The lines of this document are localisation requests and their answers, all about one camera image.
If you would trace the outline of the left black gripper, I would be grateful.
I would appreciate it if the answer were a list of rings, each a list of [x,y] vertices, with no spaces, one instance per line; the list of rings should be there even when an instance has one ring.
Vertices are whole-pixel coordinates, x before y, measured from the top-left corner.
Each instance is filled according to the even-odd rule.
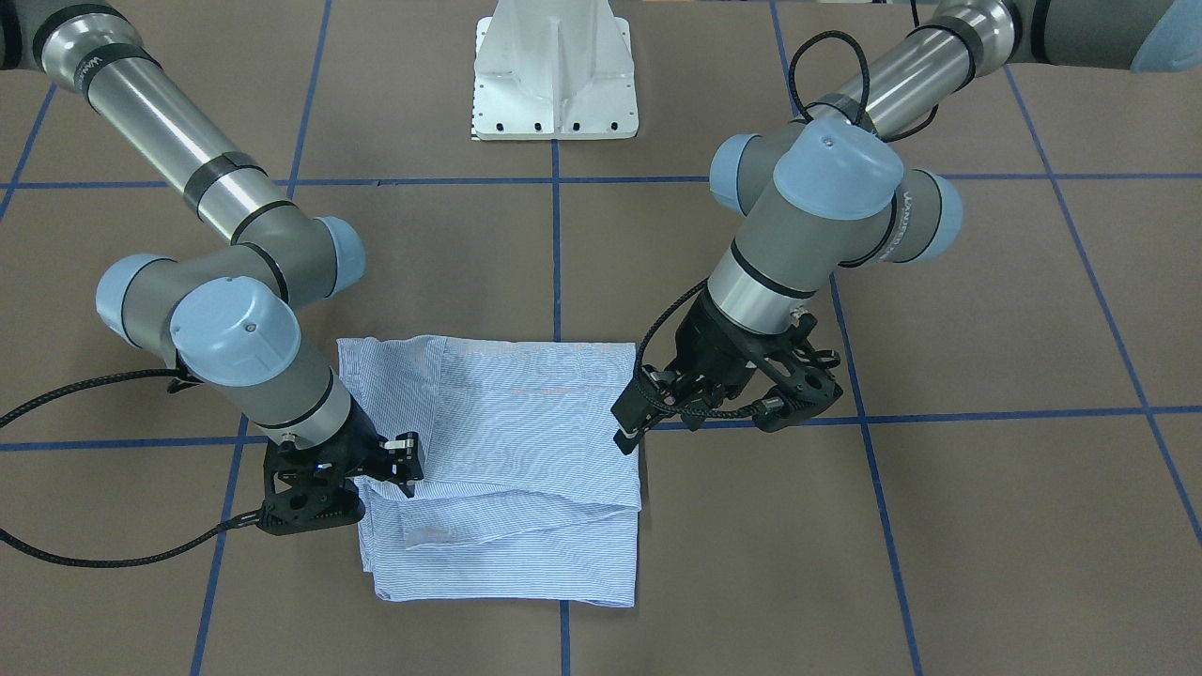
[[[809,312],[785,320],[785,330],[762,334],[725,316],[709,293],[700,293],[676,330],[676,356],[648,380],[631,380],[609,408],[620,453],[630,456],[664,419],[697,429],[707,420],[751,420],[776,432],[829,410],[844,390],[831,349],[810,340],[817,320]]]

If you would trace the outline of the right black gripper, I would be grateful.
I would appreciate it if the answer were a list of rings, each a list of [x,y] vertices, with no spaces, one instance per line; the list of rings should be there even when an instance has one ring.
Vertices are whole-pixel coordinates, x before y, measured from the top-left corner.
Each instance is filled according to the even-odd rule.
[[[424,479],[424,449],[413,431],[392,439],[377,435],[353,401],[343,428],[327,441],[309,449],[294,441],[268,441],[263,475],[258,530],[276,536],[322,530],[364,518],[356,476],[393,484],[401,496],[413,498]]]

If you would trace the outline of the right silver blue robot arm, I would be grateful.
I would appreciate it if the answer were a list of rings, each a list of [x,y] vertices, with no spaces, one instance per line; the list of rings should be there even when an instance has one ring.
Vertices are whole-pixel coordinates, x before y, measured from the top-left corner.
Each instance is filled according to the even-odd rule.
[[[412,497],[424,476],[417,435],[379,434],[296,316],[365,273],[349,223],[300,210],[106,1],[5,1],[2,69],[78,94],[224,237],[194,260],[121,257],[95,301],[117,336],[182,383],[218,390],[267,434],[264,502],[246,522],[274,535],[356,523],[365,515],[358,478]]]

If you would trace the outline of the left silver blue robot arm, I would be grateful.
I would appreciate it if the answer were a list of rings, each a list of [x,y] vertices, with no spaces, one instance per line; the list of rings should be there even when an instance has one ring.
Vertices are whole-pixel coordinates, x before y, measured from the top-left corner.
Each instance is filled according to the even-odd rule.
[[[799,103],[776,134],[734,134],[710,164],[714,198],[743,225],[706,281],[683,295],[676,354],[636,358],[612,407],[633,453],[666,419],[697,429],[749,419],[776,432],[841,398],[837,351],[809,343],[809,300],[834,269],[936,257],[962,230],[950,180],[905,168],[892,143],[921,115],[1008,63],[1136,73],[1200,64],[1197,1],[944,1],[859,76]]]

